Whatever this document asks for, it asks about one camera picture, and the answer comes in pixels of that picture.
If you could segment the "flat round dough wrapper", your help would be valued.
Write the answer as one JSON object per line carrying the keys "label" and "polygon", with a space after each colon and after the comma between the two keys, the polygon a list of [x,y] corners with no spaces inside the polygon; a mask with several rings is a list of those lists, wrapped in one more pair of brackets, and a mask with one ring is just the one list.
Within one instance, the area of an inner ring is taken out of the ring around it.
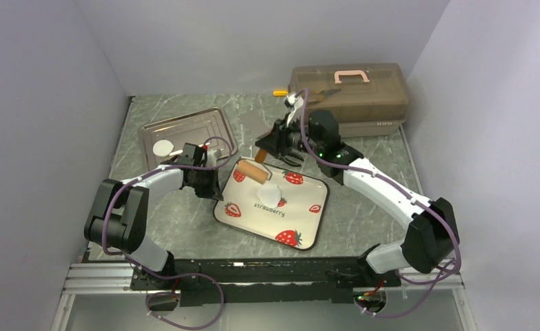
{"label": "flat round dough wrapper", "polygon": [[169,157],[174,152],[174,144],[166,139],[159,140],[153,144],[152,152],[156,157]]}

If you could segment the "strawberry pattern white tray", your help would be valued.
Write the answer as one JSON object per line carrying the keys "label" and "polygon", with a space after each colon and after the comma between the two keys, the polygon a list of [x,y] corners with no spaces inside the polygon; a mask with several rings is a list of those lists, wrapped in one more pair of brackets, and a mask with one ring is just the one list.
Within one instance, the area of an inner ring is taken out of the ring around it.
{"label": "strawberry pattern white tray", "polygon": [[281,189],[276,208],[264,206],[257,190],[262,185],[232,167],[222,190],[223,201],[214,207],[219,223],[307,251],[315,246],[330,189],[326,182],[264,163],[270,183]]}

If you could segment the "wooden rolling pin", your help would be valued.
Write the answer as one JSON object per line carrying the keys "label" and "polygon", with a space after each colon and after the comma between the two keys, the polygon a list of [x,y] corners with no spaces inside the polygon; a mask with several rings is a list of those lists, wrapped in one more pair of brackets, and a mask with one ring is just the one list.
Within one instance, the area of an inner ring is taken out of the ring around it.
{"label": "wooden rolling pin", "polygon": [[259,184],[265,184],[271,179],[271,172],[266,170],[263,162],[268,153],[265,150],[259,150],[252,159],[240,159],[237,162],[237,170],[246,177],[256,181]]}

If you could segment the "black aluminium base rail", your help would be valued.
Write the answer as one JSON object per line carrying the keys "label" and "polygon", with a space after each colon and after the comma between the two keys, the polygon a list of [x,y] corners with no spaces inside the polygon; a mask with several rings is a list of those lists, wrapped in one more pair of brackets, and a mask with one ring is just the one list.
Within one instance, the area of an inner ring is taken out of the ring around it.
{"label": "black aluminium base rail", "polygon": [[180,259],[178,280],[151,279],[128,263],[77,263],[70,266],[64,294],[140,294],[155,311],[219,303],[330,301],[353,303],[357,298],[380,308],[395,290],[462,288],[459,274],[438,269],[421,274],[412,268],[388,272],[378,279],[359,275],[353,258],[310,259]]}

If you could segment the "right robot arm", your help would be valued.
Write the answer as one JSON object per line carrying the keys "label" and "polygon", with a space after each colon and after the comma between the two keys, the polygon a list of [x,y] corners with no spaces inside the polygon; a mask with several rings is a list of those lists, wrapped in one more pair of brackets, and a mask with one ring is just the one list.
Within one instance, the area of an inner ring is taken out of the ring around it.
{"label": "right robot arm", "polygon": [[357,268],[362,284],[374,286],[384,273],[403,268],[429,274],[456,250],[459,238],[450,202],[414,193],[382,173],[342,141],[330,111],[316,110],[306,122],[286,115],[255,144],[276,159],[307,152],[325,176],[376,203],[406,231],[404,238],[363,253]]}

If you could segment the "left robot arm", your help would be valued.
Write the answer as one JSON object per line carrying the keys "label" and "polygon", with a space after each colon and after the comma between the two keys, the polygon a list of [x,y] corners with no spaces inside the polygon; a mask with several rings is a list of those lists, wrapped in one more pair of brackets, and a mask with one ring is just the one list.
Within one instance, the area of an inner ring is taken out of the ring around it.
{"label": "left robot arm", "polygon": [[157,289],[169,288],[175,280],[173,253],[156,244],[147,234],[150,204],[164,195],[192,188],[197,197],[223,200],[219,185],[222,151],[185,143],[154,170],[117,181],[103,180],[97,189],[84,230],[84,237],[105,254],[121,255],[148,272]]}

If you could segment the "white dough ball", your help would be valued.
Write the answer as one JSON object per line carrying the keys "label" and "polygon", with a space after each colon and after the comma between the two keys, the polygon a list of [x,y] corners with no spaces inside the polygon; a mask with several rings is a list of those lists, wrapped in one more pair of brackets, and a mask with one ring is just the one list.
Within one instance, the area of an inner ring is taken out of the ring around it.
{"label": "white dough ball", "polygon": [[276,208],[281,201],[281,189],[277,184],[266,181],[257,190],[260,202],[269,208]]}

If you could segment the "yellow small object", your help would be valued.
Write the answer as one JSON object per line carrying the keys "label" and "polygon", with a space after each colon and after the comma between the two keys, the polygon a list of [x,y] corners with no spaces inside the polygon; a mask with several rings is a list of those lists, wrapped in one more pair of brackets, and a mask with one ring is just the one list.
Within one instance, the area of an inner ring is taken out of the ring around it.
{"label": "yellow small object", "polygon": [[274,97],[286,97],[289,94],[287,90],[274,90],[272,95]]}

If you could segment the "steel baking tray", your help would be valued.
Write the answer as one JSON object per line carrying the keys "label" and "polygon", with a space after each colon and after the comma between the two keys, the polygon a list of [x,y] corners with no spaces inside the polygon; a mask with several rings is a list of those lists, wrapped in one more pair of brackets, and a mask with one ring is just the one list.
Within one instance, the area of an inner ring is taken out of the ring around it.
{"label": "steel baking tray", "polygon": [[217,139],[208,142],[209,148],[219,149],[221,158],[228,158],[237,153],[237,140],[230,127],[225,112],[220,108],[209,108],[171,119],[164,119],[146,124],[139,129],[143,160],[148,170],[155,169],[167,158],[153,152],[154,145],[160,140],[169,141],[174,149],[171,155],[181,153],[185,143],[203,143],[210,137],[222,137],[230,143],[230,147]]}

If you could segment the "brown translucent tool box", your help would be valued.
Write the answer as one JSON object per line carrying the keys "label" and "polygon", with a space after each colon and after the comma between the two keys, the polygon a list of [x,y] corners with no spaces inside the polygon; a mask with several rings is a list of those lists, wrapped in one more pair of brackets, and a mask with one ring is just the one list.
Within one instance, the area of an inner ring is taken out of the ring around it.
{"label": "brown translucent tool box", "polygon": [[385,136],[406,120],[410,95],[398,63],[299,66],[288,90],[309,89],[306,116],[328,110],[343,138]]}

